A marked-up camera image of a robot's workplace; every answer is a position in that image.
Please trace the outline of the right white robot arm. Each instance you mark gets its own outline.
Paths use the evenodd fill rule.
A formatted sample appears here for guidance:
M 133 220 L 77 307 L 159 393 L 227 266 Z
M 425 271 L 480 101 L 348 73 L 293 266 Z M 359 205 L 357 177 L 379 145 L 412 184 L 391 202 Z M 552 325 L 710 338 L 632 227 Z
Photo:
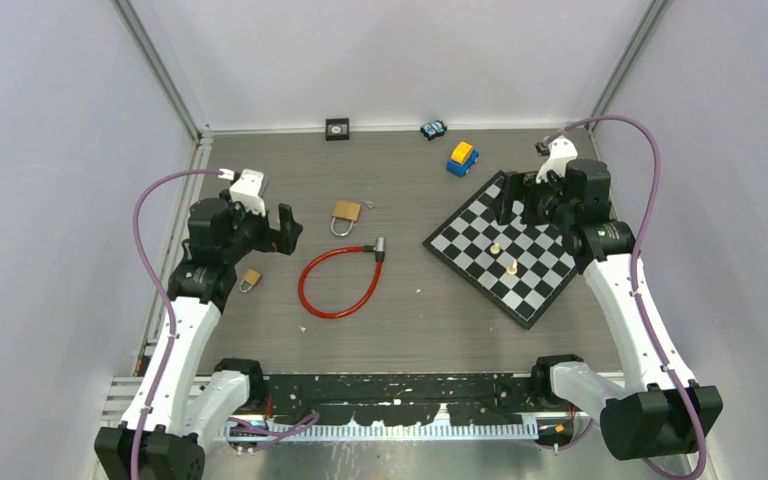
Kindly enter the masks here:
M 500 224 L 549 225 L 594 293 L 621 361 L 624 383 L 595 372 L 575 354 L 544 356 L 531 397 L 544 410 L 566 401 L 599 426 L 618 460 L 695 453 L 723 409 L 672 343 L 645 281 L 631 227 L 612 216 L 611 175 L 596 160 L 572 160 L 563 173 L 510 172 L 492 211 Z

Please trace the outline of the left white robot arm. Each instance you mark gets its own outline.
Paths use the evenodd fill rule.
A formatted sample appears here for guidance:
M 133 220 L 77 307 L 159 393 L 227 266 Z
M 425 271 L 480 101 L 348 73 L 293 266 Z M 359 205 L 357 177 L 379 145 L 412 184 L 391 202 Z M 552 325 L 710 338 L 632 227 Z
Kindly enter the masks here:
M 184 256 L 169 278 L 165 335 L 131 404 L 115 427 L 99 430 L 94 450 L 110 479 L 199 479 L 208 452 L 238 409 L 258 412 L 267 398 L 259 362 L 219 362 L 206 389 L 191 395 L 207 341 L 237 283 L 236 266 L 252 251 L 291 255 L 303 227 L 290 205 L 279 222 L 244 209 L 224 192 L 190 208 Z

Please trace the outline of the red cable lock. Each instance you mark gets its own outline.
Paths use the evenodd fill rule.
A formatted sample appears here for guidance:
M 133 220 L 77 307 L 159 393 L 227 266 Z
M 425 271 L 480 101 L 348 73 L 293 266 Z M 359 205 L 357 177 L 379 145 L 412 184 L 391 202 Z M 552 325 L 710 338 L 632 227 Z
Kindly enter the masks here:
M 363 255 L 372 258 L 372 270 L 368 277 L 360 274 L 340 274 L 338 271 L 329 271 L 329 277 L 322 277 L 321 280 L 329 280 L 329 288 L 336 290 L 336 296 L 340 296 L 345 288 L 349 292 L 357 293 L 358 298 L 349 302 L 344 308 L 319 308 L 312 303 L 307 295 L 307 284 L 309 277 L 315 269 L 321 267 L 327 261 L 340 259 L 346 256 Z M 296 293 L 301 307 L 314 317 L 325 320 L 338 320 L 354 315 L 362 309 L 375 294 L 380 283 L 383 266 L 386 259 L 386 240 L 384 237 L 377 237 L 372 243 L 365 245 L 342 246 L 336 249 L 328 250 L 313 258 L 300 272 L 296 285 Z

